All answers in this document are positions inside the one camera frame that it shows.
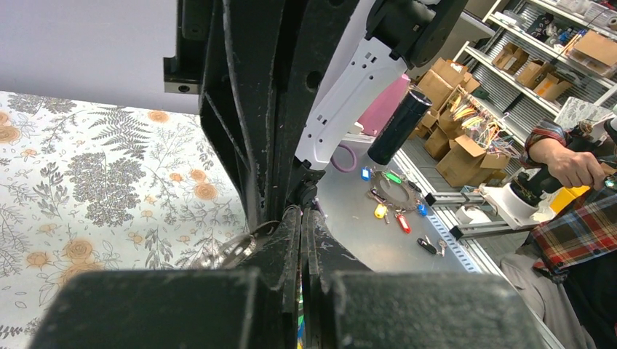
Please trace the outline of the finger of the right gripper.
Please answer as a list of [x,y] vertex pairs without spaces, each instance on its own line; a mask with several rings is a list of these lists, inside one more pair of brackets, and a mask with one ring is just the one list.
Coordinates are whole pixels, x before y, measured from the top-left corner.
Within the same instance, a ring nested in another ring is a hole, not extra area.
[[274,120],[265,183],[266,220],[282,215],[295,149],[357,1],[284,1],[274,56]]
[[285,1],[206,1],[200,107],[253,230],[282,214],[276,59]]

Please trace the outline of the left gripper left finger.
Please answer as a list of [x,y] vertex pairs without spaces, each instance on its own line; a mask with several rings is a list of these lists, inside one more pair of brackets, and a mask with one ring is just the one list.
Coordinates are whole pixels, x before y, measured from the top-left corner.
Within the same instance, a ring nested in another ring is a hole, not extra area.
[[32,348],[294,348],[302,211],[215,270],[89,271],[52,302]]

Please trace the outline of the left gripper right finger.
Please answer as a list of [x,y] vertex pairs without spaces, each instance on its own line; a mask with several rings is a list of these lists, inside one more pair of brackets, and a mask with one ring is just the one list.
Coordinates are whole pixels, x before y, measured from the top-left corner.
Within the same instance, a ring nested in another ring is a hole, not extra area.
[[528,307],[503,278],[377,273],[317,210],[301,226],[306,348],[542,348]]

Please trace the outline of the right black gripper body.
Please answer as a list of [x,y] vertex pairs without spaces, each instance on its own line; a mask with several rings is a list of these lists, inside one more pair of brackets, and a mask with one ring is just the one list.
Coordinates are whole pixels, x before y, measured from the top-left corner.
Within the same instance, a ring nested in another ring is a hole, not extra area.
[[199,93],[213,7],[210,0],[177,1],[175,54],[163,59],[166,93]]

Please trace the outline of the keyring with coloured key tags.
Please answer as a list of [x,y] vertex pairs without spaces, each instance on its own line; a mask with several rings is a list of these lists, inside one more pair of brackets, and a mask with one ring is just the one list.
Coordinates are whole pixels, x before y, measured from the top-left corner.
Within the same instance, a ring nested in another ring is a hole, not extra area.
[[205,270],[235,268],[240,262],[262,247],[279,224],[280,221],[277,220],[268,221],[262,223],[253,231],[236,236],[219,246],[207,244],[189,265],[189,268]]

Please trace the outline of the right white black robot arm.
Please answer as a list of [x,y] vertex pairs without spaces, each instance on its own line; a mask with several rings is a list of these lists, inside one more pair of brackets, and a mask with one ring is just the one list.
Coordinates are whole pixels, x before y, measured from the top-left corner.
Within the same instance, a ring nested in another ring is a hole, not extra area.
[[179,1],[167,92],[201,125],[256,228],[312,200],[374,99],[440,51],[465,1]]

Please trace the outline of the spare keyring with tags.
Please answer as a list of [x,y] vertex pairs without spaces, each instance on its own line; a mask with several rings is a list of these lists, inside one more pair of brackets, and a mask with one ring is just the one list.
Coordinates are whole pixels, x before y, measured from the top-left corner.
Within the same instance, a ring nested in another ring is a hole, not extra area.
[[402,232],[411,234],[412,225],[405,215],[416,212],[425,217],[428,214],[426,205],[422,203],[421,189],[396,172],[362,167],[360,177],[370,184],[367,196],[378,203],[373,212],[374,217],[386,224],[390,223],[392,216]]

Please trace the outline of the spare key with black fob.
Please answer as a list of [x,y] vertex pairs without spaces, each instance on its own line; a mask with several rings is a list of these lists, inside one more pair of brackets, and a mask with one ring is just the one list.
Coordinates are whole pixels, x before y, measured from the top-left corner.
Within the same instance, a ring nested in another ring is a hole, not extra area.
[[443,240],[442,238],[438,240],[437,245],[432,244],[428,236],[425,236],[424,238],[418,238],[416,242],[422,249],[427,251],[429,254],[438,255],[440,257],[445,256],[445,251],[447,249],[447,242]]

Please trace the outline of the pink bottle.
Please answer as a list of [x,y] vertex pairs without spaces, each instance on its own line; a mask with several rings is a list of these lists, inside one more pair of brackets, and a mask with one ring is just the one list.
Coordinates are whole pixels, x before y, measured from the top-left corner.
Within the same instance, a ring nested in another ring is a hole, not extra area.
[[363,134],[377,136],[381,132],[407,94],[409,85],[410,78],[402,74],[379,94],[357,121],[363,127]]

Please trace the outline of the black cylindrical bottle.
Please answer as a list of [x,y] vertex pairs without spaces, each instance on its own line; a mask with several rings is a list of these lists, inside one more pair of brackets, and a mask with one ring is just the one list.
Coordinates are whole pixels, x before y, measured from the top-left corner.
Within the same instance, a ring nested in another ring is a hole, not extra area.
[[386,166],[432,106],[419,87],[411,87],[367,150],[376,164]]

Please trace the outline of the floral patterned table mat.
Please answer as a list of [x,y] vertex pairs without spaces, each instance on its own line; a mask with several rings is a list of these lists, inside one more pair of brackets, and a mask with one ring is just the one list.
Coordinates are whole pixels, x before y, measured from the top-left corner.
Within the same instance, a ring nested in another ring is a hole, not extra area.
[[1,93],[3,348],[80,273],[187,268],[246,230],[198,116]]

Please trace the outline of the cardboard boxes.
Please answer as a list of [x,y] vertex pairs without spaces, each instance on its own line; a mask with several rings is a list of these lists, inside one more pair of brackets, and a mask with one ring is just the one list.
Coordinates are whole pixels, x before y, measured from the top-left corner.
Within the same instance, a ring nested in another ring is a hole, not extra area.
[[467,67],[441,57],[418,81],[434,105],[408,138],[424,141],[435,172],[452,188],[477,187],[496,172],[505,177],[506,166],[520,155],[500,136],[495,114],[474,99],[479,87]]

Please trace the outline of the white round device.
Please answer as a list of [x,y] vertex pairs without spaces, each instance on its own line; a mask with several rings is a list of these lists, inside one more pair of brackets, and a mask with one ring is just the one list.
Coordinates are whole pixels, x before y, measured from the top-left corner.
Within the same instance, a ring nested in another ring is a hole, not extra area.
[[512,230],[523,230],[556,216],[550,202],[562,187],[543,165],[522,170],[501,186],[482,184],[479,193]]

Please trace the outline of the metal storage shelf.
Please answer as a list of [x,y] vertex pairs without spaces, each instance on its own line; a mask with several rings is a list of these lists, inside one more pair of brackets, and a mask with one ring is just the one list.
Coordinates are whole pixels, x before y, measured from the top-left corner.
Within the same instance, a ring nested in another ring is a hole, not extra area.
[[467,41],[455,61],[480,83],[481,103],[501,133],[522,144],[536,122],[556,119],[571,97],[616,105],[616,66],[599,55],[575,60],[573,46],[595,33],[616,46],[616,9],[592,1],[493,1],[487,39]]

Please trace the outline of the aluminium frame profiles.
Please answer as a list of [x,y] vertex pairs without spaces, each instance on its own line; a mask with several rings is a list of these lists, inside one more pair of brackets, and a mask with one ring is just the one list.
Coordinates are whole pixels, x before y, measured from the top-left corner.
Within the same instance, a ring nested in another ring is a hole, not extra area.
[[458,223],[449,233],[457,241],[524,233],[540,224],[533,217],[517,216],[503,204],[489,202],[481,193],[434,192],[424,200],[433,209],[455,211]]

